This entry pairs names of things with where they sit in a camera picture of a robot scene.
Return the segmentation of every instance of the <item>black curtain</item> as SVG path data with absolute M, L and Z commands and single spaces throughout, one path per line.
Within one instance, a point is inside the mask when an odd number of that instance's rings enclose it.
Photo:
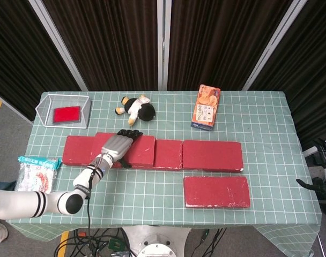
M 157 90 L 157 1 L 44 0 L 89 90 Z
M 80 90 L 28 1 L 0 1 L 0 96 L 29 120 L 46 91 Z
M 174 0 L 168 90 L 241 90 L 291 0 Z
M 326 139 L 326 1 L 308 0 L 250 90 L 285 92 L 304 150 Z

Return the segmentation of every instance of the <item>penguin plush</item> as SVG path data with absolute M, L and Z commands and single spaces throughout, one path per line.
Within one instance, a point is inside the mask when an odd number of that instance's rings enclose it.
M 121 100 L 121 103 L 124 105 L 124 107 L 115 108 L 115 113 L 121 115 L 124 112 L 127 112 L 130 115 L 128 121 L 130 126 L 133 126 L 137 118 L 148 122 L 156 115 L 154 107 L 152 104 L 150 104 L 150 99 L 145 95 L 141 95 L 138 99 L 129 99 L 128 97 L 124 97 Z

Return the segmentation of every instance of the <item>snack bag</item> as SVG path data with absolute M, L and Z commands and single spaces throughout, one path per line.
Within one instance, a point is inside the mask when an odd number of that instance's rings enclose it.
M 41 191 L 49 194 L 57 170 L 62 160 L 60 158 L 19 157 L 20 171 L 16 191 Z
M 191 126 L 202 130 L 212 130 L 216 120 L 220 88 L 200 85 Z

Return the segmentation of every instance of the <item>red block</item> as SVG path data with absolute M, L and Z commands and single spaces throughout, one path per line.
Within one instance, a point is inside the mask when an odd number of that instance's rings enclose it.
M 182 145 L 179 140 L 156 140 L 154 170 L 181 170 Z
M 102 146 L 114 133 L 97 133 L 94 139 L 90 160 L 101 153 Z M 148 169 L 153 167 L 155 138 L 150 135 L 140 136 L 125 154 L 124 159 L 134 169 Z M 113 168 L 120 168 L 120 163 L 114 163 Z
M 250 207 L 246 177 L 185 177 L 186 207 Z
M 66 138 L 63 163 L 71 166 L 87 166 L 90 164 L 90 153 L 94 137 L 69 135 Z
M 183 168 L 222 172 L 241 172 L 244 168 L 242 146 L 238 142 L 183 142 Z
M 54 109 L 53 123 L 79 122 L 80 119 L 80 106 L 70 106 Z

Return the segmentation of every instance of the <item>wire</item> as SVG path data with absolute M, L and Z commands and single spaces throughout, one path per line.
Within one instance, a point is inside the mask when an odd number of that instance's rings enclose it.
M 193 255 L 195 253 L 195 250 L 198 249 L 201 246 L 202 243 L 203 243 L 203 241 L 201 241 L 200 244 L 198 244 L 198 246 L 194 248 L 194 251 L 193 251 L 193 253 L 191 254 L 190 257 L 193 257 Z
M 91 172 L 88 184 L 89 184 L 89 190 L 91 190 L 92 188 L 92 180 L 94 178 L 94 175 L 96 173 L 96 168 L 98 167 L 98 165 L 93 169 L 93 171 Z M 91 235 L 91 231 L 90 231 L 90 226 L 91 226 L 91 218 L 90 218 L 90 197 L 87 198 L 87 214 L 88 214 L 88 228 L 87 228 L 87 233 L 88 235 L 86 237 L 83 236 L 79 236 L 78 233 L 78 229 L 74 230 L 73 232 L 73 237 L 70 237 L 64 241 L 62 241 L 55 249 L 55 253 L 54 253 L 54 257 L 58 257 L 58 253 L 59 251 L 65 246 L 65 245 L 74 245 L 74 249 L 72 250 L 70 257 L 76 257 L 78 254 L 81 254 L 81 256 L 93 256 L 96 257 L 97 253 L 100 252 L 102 249 L 104 249 L 108 244 L 109 244 L 109 240 L 103 240 L 104 238 L 114 238 L 117 240 L 124 240 L 124 243 L 126 245 L 127 250 L 129 251 L 129 256 L 135 256 L 137 257 L 137 255 L 131 250 L 130 248 L 130 241 L 127 237 L 127 234 L 125 233 L 125 231 L 122 228 L 118 228 L 117 229 L 117 233 L 115 236 L 112 235 L 106 235 L 106 232 L 109 229 L 105 229 L 103 231 L 103 233 L 100 236 L 97 236 L 98 232 L 100 231 L 100 229 L 97 229 L 97 231 L 94 233 L 94 235 Z M 121 231 L 123 239 L 118 237 L 119 231 Z M 82 252 L 82 249 L 88 246 L 89 250 L 90 250 L 90 254 L 85 254 L 84 252 Z
M 213 237 L 212 243 L 207 247 L 207 249 L 205 250 L 204 254 L 202 255 L 202 257 L 206 257 L 208 254 L 208 257 L 211 257 L 213 255 L 214 250 L 216 249 L 217 245 L 219 244 L 220 240 L 222 239 L 222 237 L 224 236 L 227 228 L 224 229 L 223 234 L 220 236 L 221 232 L 223 229 L 218 229 L 216 234 Z

